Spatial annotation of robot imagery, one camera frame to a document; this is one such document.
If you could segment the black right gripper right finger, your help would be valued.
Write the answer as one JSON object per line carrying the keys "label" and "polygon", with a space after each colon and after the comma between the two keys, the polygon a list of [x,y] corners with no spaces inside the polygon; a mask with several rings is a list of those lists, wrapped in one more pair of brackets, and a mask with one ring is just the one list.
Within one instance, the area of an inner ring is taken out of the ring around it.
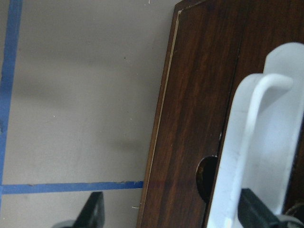
{"label": "black right gripper right finger", "polygon": [[251,189],[242,189],[238,220],[243,228],[302,228],[304,223],[288,215],[275,215]]}

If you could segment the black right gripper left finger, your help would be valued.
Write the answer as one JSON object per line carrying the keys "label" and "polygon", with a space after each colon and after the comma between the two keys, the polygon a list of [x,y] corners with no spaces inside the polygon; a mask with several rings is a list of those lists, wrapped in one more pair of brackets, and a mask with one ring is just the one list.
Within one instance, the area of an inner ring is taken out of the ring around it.
{"label": "black right gripper left finger", "polygon": [[55,224],[54,228],[103,228],[105,225],[105,205],[102,191],[92,192],[76,220]]}

